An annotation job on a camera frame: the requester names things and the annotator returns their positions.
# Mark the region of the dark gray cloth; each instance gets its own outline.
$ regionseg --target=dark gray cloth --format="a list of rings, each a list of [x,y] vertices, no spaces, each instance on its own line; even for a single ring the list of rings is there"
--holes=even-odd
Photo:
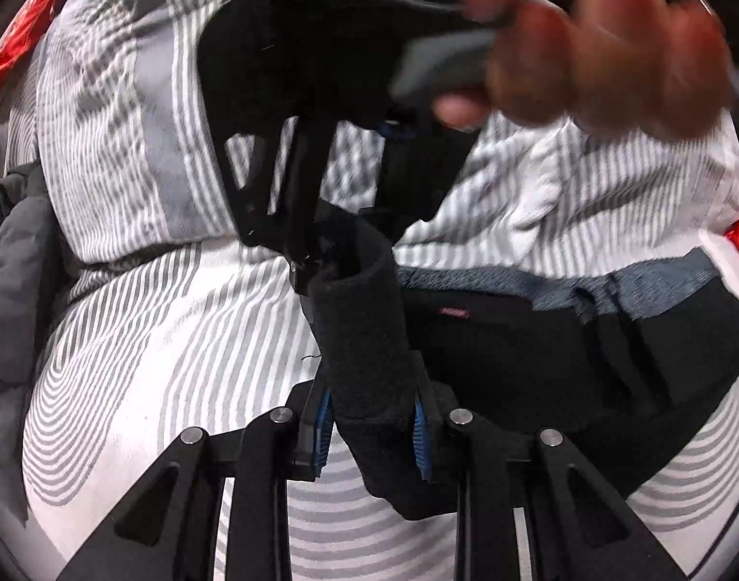
[[[22,166],[0,184],[0,500],[23,522],[22,429],[62,274],[41,165]]]

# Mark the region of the black fabric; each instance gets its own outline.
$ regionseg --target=black fabric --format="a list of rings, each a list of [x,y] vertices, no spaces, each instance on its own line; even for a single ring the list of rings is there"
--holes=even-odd
[[[22,428],[62,282],[61,241],[41,165],[0,186],[0,498],[27,519]]]
[[[463,406],[508,430],[563,430],[624,496],[678,454],[739,375],[739,301],[721,279],[635,320],[470,292],[403,299],[411,347]]]
[[[455,485],[425,483],[415,463],[417,381],[391,246],[367,222],[341,220],[348,226],[339,229],[340,245],[355,247],[344,255],[358,256],[359,263],[326,265],[308,287],[337,427],[369,493],[407,520],[451,513]]]

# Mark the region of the gray and white striped blanket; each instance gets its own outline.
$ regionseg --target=gray and white striped blanket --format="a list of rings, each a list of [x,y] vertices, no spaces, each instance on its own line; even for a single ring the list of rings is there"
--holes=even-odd
[[[219,189],[194,48],[221,1],[69,0],[0,106],[0,160],[16,166],[38,150],[80,261],[23,453],[32,512],[67,559],[183,428],[239,428],[317,365],[286,262],[232,238]],[[239,176],[249,144],[229,142]],[[351,211],[369,205],[382,146],[341,126],[322,196]],[[739,149],[726,118],[705,141],[667,145],[494,115],[436,219],[395,251],[408,266],[569,277],[704,246],[739,294],[739,257],[716,236],[738,217]],[[631,497],[687,572],[738,502],[739,385]],[[399,518],[367,494],[339,438],[324,477],[291,486],[290,517],[299,580],[452,575],[454,518]]]

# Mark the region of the human hand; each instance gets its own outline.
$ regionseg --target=human hand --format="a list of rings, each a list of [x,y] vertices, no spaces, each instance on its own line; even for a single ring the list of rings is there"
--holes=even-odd
[[[634,128],[665,139],[706,135],[731,102],[731,55],[704,0],[462,0],[475,19],[514,7],[496,32],[485,87],[440,96],[438,118],[481,125],[492,109],[538,126],[564,113],[592,135]]]

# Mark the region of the round metal bolt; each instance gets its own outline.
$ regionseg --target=round metal bolt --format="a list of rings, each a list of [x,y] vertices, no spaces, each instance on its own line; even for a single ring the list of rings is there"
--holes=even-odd
[[[199,442],[203,438],[203,431],[200,428],[187,428],[181,433],[181,441],[187,445]]]
[[[549,445],[551,448],[554,448],[555,446],[561,445],[563,443],[563,435],[554,428],[547,428],[546,430],[542,430],[539,433],[539,438],[541,439],[541,442],[543,444]]]
[[[294,413],[291,412],[290,408],[285,406],[278,407],[270,411],[270,419],[272,419],[276,424],[285,424],[287,421],[291,421],[292,417],[294,417]]]
[[[454,424],[464,426],[469,424],[473,419],[474,415],[472,415],[472,411],[468,411],[465,408],[456,408],[450,411],[450,421]]]

